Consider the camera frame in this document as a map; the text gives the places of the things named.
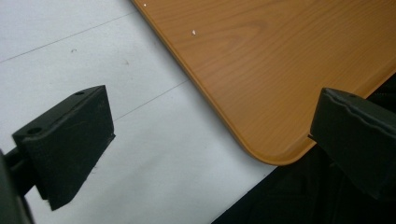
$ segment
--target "table top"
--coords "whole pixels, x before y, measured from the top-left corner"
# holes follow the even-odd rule
[[[396,72],[391,1],[134,0],[243,148],[284,165],[324,87],[367,97]]]
[[[0,148],[70,94],[106,85],[116,138],[38,224],[210,223],[274,166],[245,153],[128,0],[2,1]]]

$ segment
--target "orange wood grain surface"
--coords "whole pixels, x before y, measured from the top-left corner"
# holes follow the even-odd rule
[[[315,144],[307,136],[323,87],[367,97],[396,72],[396,1],[134,4],[243,148],[270,164]]]

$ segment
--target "white surface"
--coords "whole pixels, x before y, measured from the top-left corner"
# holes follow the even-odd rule
[[[73,92],[106,85],[116,138],[76,198],[36,223],[210,223],[273,169],[252,159],[124,0],[0,2],[0,148]]]

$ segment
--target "screw hole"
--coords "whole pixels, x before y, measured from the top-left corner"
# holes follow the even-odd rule
[[[39,132],[41,132],[41,128],[33,128],[33,129],[30,129],[29,131],[27,131],[27,133],[29,133],[29,134],[36,134],[36,133],[39,133]]]

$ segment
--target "gray line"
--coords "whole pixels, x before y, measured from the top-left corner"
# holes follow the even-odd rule
[[[127,115],[133,113],[134,111],[136,111],[136,110],[139,109],[140,107],[142,107],[142,106],[144,106],[144,105],[147,105],[148,103],[152,102],[153,100],[156,100],[156,99],[160,98],[161,96],[165,95],[165,94],[168,93],[169,91],[174,90],[175,88],[177,88],[177,87],[183,85],[184,83],[186,83],[186,82],[188,82],[188,81],[190,81],[190,80],[187,79],[187,80],[183,81],[182,83],[178,84],[177,86],[175,86],[175,87],[173,87],[173,88],[171,88],[171,89],[169,89],[169,90],[167,90],[167,91],[161,93],[160,95],[158,95],[158,96],[152,98],[151,100],[149,100],[149,101],[145,102],[144,104],[138,106],[137,108],[135,108],[135,109],[129,111],[128,113],[122,115],[121,117],[119,117],[119,118],[117,118],[117,119],[114,119],[113,122],[116,122],[117,120],[122,119],[123,117],[125,117],[125,116],[127,116]]]
[[[46,44],[46,45],[43,45],[43,46],[41,46],[41,47],[38,47],[38,48],[35,48],[35,49],[31,49],[31,50],[26,51],[26,52],[24,52],[24,53],[22,53],[22,54],[19,54],[19,55],[13,56],[13,57],[11,57],[11,58],[5,59],[5,60],[1,61],[0,63],[6,62],[6,61],[11,60],[11,59],[14,59],[14,58],[18,58],[18,57],[20,57],[20,56],[22,56],[22,55],[24,55],[24,54],[30,53],[30,52],[35,51],[35,50],[37,50],[37,49],[42,49],[42,48],[44,48],[44,47],[46,47],[46,46],[49,46],[49,45],[58,43],[58,42],[63,41],[63,40],[66,40],[67,38],[73,37],[73,36],[75,36],[75,35],[80,35],[80,34],[82,34],[82,33],[85,33],[85,32],[87,32],[87,31],[90,31],[91,29],[97,28],[97,27],[99,27],[99,26],[106,25],[106,24],[108,24],[108,23],[110,23],[110,22],[116,21],[116,20],[118,20],[118,19],[121,19],[121,18],[123,18],[123,17],[129,16],[129,15],[134,14],[134,13],[136,13],[136,12],[137,12],[137,11],[130,12],[130,13],[126,14],[126,15],[117,17],[116,19],[113,19],[113,20],[111,20],[111,21],[107,21],[107,22],[104,22],[104,23],[102,23],[102,24],[93,26],[93,27],[88,28],[88,29],[86,29],[86,30],[84,30],[84,31],[81,31],[81,32],[78,32],[78,33],[76,33],[76,34],[73,34],[73,35],[64,37],[64,38],[62,38],[62,39],[56,40],[56,41],[54,41],[54,42],[51,42],[51,43]]]

